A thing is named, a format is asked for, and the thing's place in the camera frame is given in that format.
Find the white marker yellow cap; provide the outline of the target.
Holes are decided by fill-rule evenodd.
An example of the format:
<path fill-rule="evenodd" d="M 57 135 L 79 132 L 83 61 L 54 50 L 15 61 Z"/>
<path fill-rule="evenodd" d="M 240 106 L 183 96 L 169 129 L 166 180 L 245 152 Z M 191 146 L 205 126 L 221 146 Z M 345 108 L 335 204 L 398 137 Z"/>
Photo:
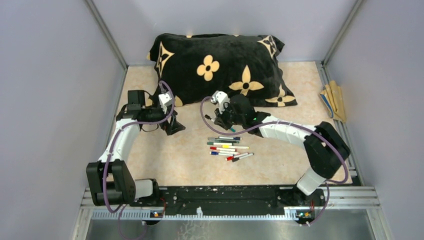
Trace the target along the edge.
<path fill-rule="evenodd" d="M 240 146 L 240 145 L 222 145 L 222 148 L 225 149 L 249 149 L 249 146 Z"/>

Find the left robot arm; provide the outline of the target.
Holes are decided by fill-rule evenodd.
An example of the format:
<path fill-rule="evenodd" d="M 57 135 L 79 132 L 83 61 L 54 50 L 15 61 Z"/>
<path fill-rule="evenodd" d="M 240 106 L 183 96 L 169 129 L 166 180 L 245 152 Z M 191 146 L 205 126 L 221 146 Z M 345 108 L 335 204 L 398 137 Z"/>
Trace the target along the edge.
<path fill-rule="evenodd" d="M 132 146 L 144 125 L 155 125 L 170 136 L 185 129 L 176 119 L 177 97 L 167 91 L 152 103 L 144 90 L 130 90 L 127 104 L 118 112 L 113 136 L 98 161 L 90 162 L 86 175 L 95 206 L 156 206 L 161 200 L 154 178 L 136 183 L 126 164 Z"/>

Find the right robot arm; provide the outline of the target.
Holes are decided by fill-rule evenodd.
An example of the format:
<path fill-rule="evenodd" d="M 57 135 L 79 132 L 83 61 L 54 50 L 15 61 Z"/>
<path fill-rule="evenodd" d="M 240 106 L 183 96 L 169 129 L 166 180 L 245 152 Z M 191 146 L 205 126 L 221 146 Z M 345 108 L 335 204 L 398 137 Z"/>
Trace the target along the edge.
<path fill-rule="evenodd" d="M 215 125 L 225 130 L 241 126 L 243 133 L 281 140 L 305 150 L 309 168 L 296 182 L 293 200 L 297 205 L 307 206 L 314 198 L 313 192 L 339 169 L 349 176 L 346 160 L 351 150 L 329 122 L 305 125 L 282 120 L 256 111 L 242 94 L 228 97 L 223 91 L 216 91 L 210 102 L 217 106 L 212 119 Z"/>

